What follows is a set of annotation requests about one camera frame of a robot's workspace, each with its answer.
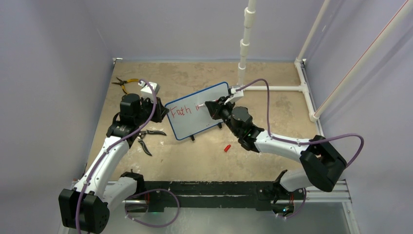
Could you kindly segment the blue framed whiteboard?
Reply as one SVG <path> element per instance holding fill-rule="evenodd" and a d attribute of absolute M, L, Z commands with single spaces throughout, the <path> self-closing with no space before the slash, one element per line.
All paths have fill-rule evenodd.
<path fill-rule="evenodd" d="M 165 104 L 169 109 L 168 119 L 175 138 L 177 140 L 192 138 L 195 134 L 220 125 L 223 121 L 213 120 L 207 107 L 196 106 L 227 96 L 228 89 L 227 82 L 220 82 Z"/>

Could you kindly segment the red marker cap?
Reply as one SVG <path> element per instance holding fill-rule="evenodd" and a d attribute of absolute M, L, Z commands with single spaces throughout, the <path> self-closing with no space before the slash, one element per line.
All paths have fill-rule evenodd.
<path fill-rule="evenodd" d="M 227 152 L 230 148 L 231 148 L 231 145 L 227 145 L 227 146 L 224 148 L 224 152 Z"/>

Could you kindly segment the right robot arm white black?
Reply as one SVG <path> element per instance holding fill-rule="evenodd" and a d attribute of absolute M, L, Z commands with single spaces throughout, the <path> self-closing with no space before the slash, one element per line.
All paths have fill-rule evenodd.
<path fill-rule="evenodd" d="M 347 167 L 344 157 L 322 136 L 293 139 L 270 133 L 253 123 L 246 107 L 235 106 L 225 97 L 207 101 L 205 106 L 211 118 L 222 120 L 247 151 L 274 154 L 301 164 L 300 169 L 278 177 L 273 191 L 279 198 L 311 186 L 331 192 Z"/>

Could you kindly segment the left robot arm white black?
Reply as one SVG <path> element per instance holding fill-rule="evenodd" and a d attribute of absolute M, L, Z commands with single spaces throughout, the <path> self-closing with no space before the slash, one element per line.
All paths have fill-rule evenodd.
<path fill-rule="evenodd" d="M 83 177 L 58 197 L 62 225 L 80 232 L 101 233 L 111 212 L 127 197 L 145 194 L 143 176 L 125 172 L 112 186 L 108 182 L 122 157 L 128 152 L 149 121 L 162 122 L 168 114 L 159 97 L 124 95 L 120 111 L 113 117 L 102 148 Z"/>

